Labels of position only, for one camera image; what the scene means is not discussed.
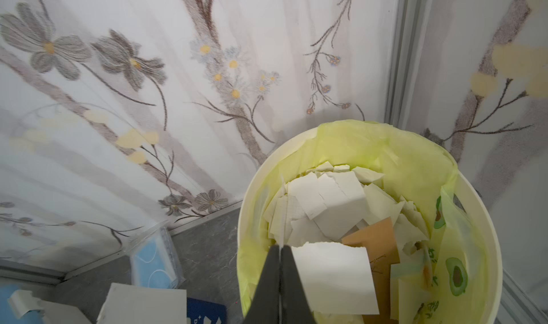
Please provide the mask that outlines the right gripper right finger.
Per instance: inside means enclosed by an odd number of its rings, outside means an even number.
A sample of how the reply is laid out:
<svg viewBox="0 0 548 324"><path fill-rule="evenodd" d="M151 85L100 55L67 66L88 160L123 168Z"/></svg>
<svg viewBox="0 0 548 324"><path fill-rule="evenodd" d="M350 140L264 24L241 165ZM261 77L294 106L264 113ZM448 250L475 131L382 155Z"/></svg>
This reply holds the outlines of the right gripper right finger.
<svg viewBox="0 0 548 324"><path fill-rule="evenodd" d="M287 245L281 249L280 272L280 323L316 324L305 296L292 248Z"/></svg>

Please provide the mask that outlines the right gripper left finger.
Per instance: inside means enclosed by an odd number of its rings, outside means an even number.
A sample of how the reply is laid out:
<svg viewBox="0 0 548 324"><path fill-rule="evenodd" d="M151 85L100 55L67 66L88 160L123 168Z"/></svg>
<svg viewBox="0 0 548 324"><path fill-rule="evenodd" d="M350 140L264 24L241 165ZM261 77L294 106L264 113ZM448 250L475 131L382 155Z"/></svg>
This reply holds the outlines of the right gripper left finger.
<svg viewBox="0 0 548 324"><path fill-rule="evenodd" d="M244 324L278 324L280 321L281 250L268 251L255 295Z"/></svg>

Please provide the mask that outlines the white receipt paper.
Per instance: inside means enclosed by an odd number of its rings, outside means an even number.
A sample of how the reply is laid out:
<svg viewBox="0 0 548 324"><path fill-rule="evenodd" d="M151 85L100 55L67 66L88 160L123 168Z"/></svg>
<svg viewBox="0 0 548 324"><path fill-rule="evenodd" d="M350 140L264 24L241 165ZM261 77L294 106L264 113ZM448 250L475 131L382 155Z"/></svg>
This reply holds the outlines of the white receipt paper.
<svg viewBox="0 0 548 324"><path fill-rule="evenodd" d="M334 242L292 248L312 311L333 315L380 313L368 251Z"/></svg>

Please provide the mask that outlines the blue paper bag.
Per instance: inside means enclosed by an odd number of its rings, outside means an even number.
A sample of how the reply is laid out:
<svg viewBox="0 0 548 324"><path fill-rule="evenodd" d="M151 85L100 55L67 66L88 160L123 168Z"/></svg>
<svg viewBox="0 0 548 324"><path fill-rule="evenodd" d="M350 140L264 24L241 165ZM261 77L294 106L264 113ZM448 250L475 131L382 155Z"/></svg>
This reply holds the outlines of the blue paper bag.
<svg viewBox="0 0 548 324"><path fill-rule="evenodd" d="M187 324L223 324L226 323L225 305L187 298Z"/></svg>

